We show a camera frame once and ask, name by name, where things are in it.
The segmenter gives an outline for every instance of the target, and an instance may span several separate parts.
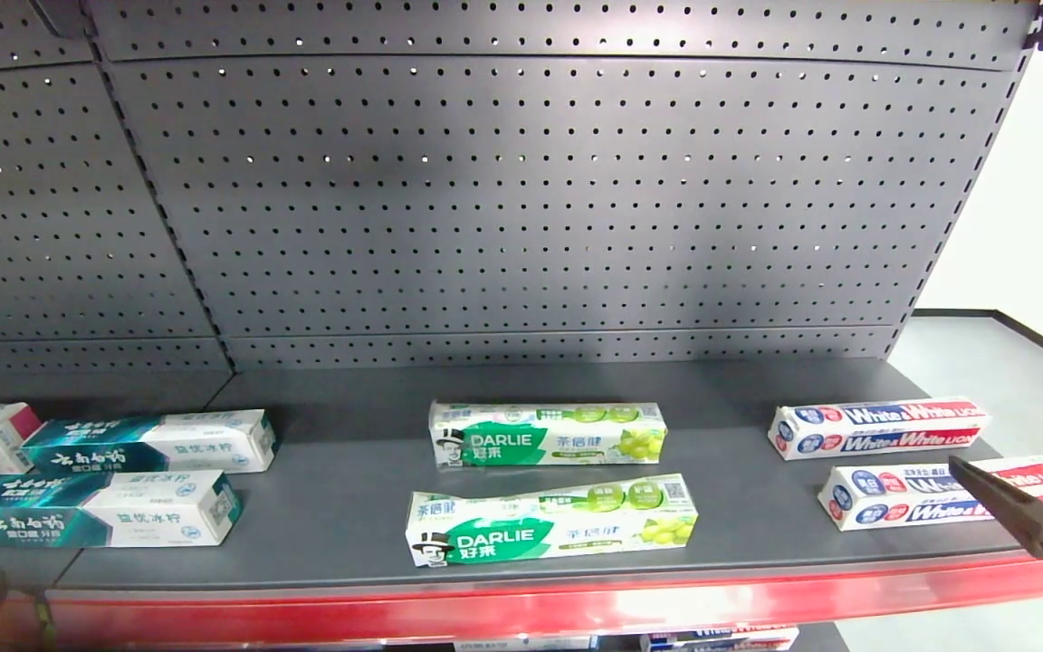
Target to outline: shelf surface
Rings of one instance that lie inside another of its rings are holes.
[[[840,458],[783,462],[766,440],[777,405],[923,396],[880,360],[385,368],[237,376],[209,408],[267,408],[283,438],[262,475],[233,476],[244,514],[214,549],[86,550],[58,588],[342,588],[580,579],[943,558],[1017,545],[993,523],[836,532],[816,491]],[[671,428],[659,465],[439,472],[431,401],[656,401]],[[947,451],[848,463],[942,462]],[[984,442],[971,458],[996,456]],[[700,520],[689,546],[653,553],[416,569],[405,540],[413,490],[469,498],[681,472]]]
[[[228,375],[0,375],[0,403],[29,403],[41,418],[95,418],[141,412],[202,409]],[[0,566],[13,586],[46,588],[78,549],[0,548]]]

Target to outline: teal toothpaste box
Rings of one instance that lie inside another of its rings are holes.
[[[239,517],[222,470],[0,476],[0,546],[219,546]]]
[[[205,470],[258,474],[276,455],[263,409],[112,421],[47,421],[22,451],[42,474]]]

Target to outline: green grapes illustration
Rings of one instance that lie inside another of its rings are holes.
[[[686,546],[695,531],[695,517],[647,520],[641,526],[641,540],[656,546]]]
[[[637,461],[658,462],[662,453],[662,430],[623,430],[622,439],[615,446],[620,453]]]

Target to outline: red shelf edge strip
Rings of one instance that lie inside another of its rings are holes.
[[[1043,561],[966,559],[873,573],[801,574],[733,581],[630,582],[360,597],[178,600],[140,594],[47,595],[67,647],[125,644],[293,644],[445,641],[504,635],[603,634],[717,623],[811,623],[968,607],[1043,597]]]

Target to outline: gray floor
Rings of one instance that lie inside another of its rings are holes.
[[[1043,351],[989,319],[909,321],[891,363],[931,395],[964,394],[994,417],[1001,455],[1043,454]],[[1043,652],[1043,599],[838,623],[851,652]]]

